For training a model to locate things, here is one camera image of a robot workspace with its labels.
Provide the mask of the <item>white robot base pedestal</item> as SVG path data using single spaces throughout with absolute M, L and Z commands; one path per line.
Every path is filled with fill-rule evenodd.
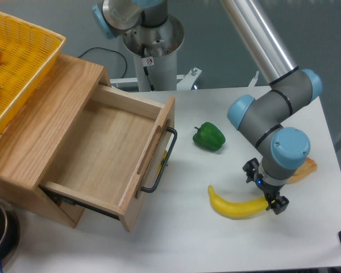
M 177 88 L 177 51 L 184 41 L 184 28 L 173 15 L 161 26 L 137 26 L 123 35 L 134 58 L 140 92 Z

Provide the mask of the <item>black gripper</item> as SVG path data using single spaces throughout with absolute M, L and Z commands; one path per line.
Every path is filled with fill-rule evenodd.
M 267 211 L 272 210 L 275 215 L 284 212 L 289 205 L 289 200 L 280 195 L 280 190 L 289 179 L 276 179 L 270 176 L 264 169 L 263 163 L 259 164 L 256 158 L 247 161 L 242 169 L 246 173 L 246 183 L 254 182 L 264 192 L 268 203 Z

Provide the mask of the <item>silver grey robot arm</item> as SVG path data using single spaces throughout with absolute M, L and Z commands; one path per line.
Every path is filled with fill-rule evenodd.
M 246 162 L 247 181 L 263 192 L 266 208 L 280 214 L 289 203 L 280 190 L 310 152 L 307 135 L 282 122 L 320 95 L 321 79 L 309 69 L 299 69 L 256 1 L 222 4 L 270 86 L 260 98 L 238 98 L 227 118 L 263 157 Z M 169 15 L 165 1 L 101 1 L 92 12 L 103 34 L 109 39 L 121 36 L 134 54 L 141 91 L 176 85 L 176 67 L 166 59 L 176 58 L 184 31 Z

